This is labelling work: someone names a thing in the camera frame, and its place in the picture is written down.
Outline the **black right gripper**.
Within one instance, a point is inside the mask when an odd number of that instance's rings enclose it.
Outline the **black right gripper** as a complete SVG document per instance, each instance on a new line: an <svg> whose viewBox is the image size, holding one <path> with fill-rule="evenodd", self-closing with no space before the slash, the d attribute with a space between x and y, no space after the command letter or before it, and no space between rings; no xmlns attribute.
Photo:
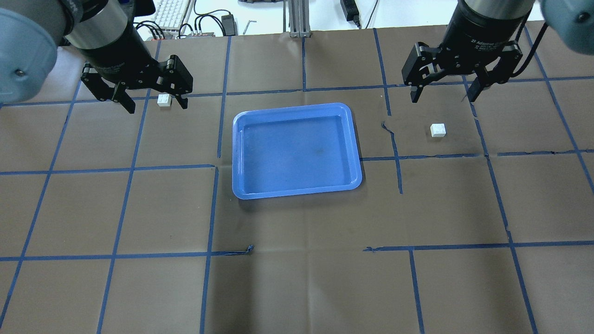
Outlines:
<svg viewBox="0 0 594 334"><path fill-rule="evenodd" d="M445 46L430 47L417 42L402 68L402 78L410 86L410 99L418 103L426 85L446 76L471 75L475 79L467 98L474 103L482 91L493 84L506 83L520 63L523 53L517 42L509 41L493 51L452 50Z"/></svg>

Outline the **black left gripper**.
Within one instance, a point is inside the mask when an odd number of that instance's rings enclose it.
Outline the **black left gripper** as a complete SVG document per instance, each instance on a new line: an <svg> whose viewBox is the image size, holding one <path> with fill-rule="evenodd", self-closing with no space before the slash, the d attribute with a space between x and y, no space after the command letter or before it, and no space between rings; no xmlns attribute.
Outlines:
<svg viewBox="0 0 594 334"><path fill-rule="evenodd" d="M193 92L194 78L178 55L166 61L153 58L146 64L122 64L118 73L108 74L86 63L81 73L83 85L98 101L121 104L129 114L135 114L136 103L129 90L151 89L172 95L182 109L187 109L188 94Z"/></svg>

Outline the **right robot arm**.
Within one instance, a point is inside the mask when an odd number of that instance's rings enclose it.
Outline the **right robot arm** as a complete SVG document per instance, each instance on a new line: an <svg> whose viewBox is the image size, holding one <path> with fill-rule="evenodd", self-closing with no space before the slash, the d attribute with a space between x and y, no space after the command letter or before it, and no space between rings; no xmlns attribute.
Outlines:
<svg viewBox="0 0 594 334"><path fill-rule="evenodd" d="M401 70L410 87L410 99L418 102L427 85L446 76L471 75L470 102L493 84L505 84L521 74L532 60L543 34L555 30L571 50L593 54L591 0L542 0L544 24L524 63L518 44L521 30L532 11L532 0L459 0L443 40L437 47L417 42Z"/></svg>

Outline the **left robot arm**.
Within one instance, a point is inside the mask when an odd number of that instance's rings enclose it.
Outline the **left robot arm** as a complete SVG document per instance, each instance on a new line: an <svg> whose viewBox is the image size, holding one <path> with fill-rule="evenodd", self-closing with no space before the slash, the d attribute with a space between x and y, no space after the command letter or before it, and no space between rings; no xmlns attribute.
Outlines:
<svg viewBox="0 0 594 334"><path fill-rule="evenodd" d="M187 109L193 76L176 55L159 62L133 24L156 12L152 0L3 0L0 5L0 100L19 103L42 88L68 41L86 63L81 81L98 101L136 104L128 90L152 89Z"/></svg>

